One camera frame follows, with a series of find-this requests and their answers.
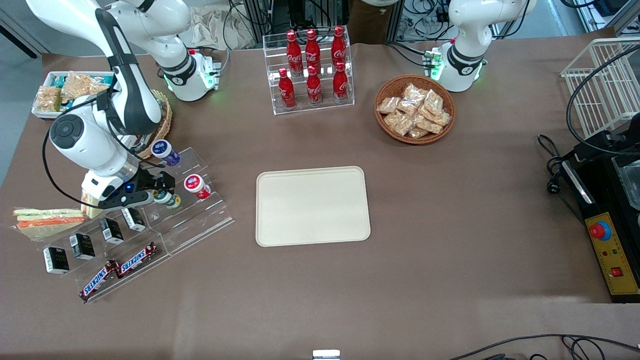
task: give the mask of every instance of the emergency stop button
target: emergency stop button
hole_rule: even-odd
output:
[[[611,276],[613,276],[613,277],[622,276],[622,269],[621,268],[611,268]]]
[[[598,221],[591,225],[589,228],[589,234],[596,239],[607,241],[611,239],[611,227],[604,221]]]

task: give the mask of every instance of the small black box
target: small black box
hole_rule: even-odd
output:
[[[74,258],[91,260],[95,257],[93,244],[91,244],[91,238],[89,236],[73,234],[69,236],[69,243],[71,243],[71,250],[74,253]]]
[[[108,243],[118,245],[124,242],[120,226],[115,220],[103,218],[100,220],[100,228],[102,229],[102,235],[104,236],[105,241]]]
[[[47,247],[44,249],[44,262],[50,274],[64,274],[69,271],[69,262],[65,249]]]
[[[140,232],[145,230],[145,221],[142,220],[142,215],[140,215],[140,212],[138,210],[122,209],[122,216],[127,222],[129,229]]]

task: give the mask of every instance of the yellow control panel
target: yellow control panel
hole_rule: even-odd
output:
[[[604,274],[611,295],[638,294],[638,285],[631,272],[620,239],[611,222],[609,213],[588,218],[589,237],[595,249],[600,268]]]

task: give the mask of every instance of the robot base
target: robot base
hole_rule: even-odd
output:
[[[220,61],[213,61],[210,56],[200,53],[191,56],[196,60],[196,71],[185,84],[172,84],[166,75],[164,77],[169,90],[182,101],[199,100],[210,90],[217,90],[220,84]]]
[[[443,65],[442,73],[438,82],[440,82],[440,84],[450,92],[462,92],[469,89],[478,78],[480,75],[480,69],[482,68],[482,63],[475,69],[473,67],[465,67],[460,70],[463,74],[460,74],[460,72],[453,67],[451,60],[449,59],[448,54],[450,47],[451,44],[447,43],[440,48],[440,51],[442,52]]]

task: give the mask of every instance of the wicker basket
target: wicker basket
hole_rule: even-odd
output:
[[[425,90],[432,89],[442,97],[442,108],[447,113],[449,113],[449,115],[451,115],[451,121],[442,129],[442,132],[440,134],[428,134],[418,139],[412,139],[409,136],[400,136],[387,126],[384,121],[383,115],[378,112],[378,106],[380,106],[382,100],[384,100],[386,97],[402,97],[404,88],[408,83],[413,83],[418,88],[422,88]],[[378,94],[376,95],[376,101],[374,102],[373,111],[376,114],[376,119],[378,119],[378,123],[380,124],[380,127],[382,127],[382,130],[387,132],[387,134],[389,134],[396,140],[414,145],[431,143],[440,139],[441,137],[445,136],[449,132],[449,130],[451,130],[453,122],[456,120],[456,106],[454,105],[453,99],[451,99],[451,95],[449,95],[449,92],[442,85],[432,79],[427,78],[426,76],[412,74],[398,76],[382,85],[380,90],[378,90]]]
[[[156,99],[162,102],[163,116],[162,116],[162,119],[160,120],[160,125],[158,125],[155,133],[153,134],[152,138],[149,140],[149,143],[147,144],[147,148],[142,150],[138,154],[138,156],[142,157],[143,159],[147,159],[151,156],[151,144],[156,140],[164,139],[164,137],[169,133],[169,130],[171,129],[171,118],[173,115],[173,111],[171,110],[171,106],[169,105],[169,100],[166,98],[166,96],[164,96],[163,93],[157,90],[151,90],[151,93],[154,94]]]

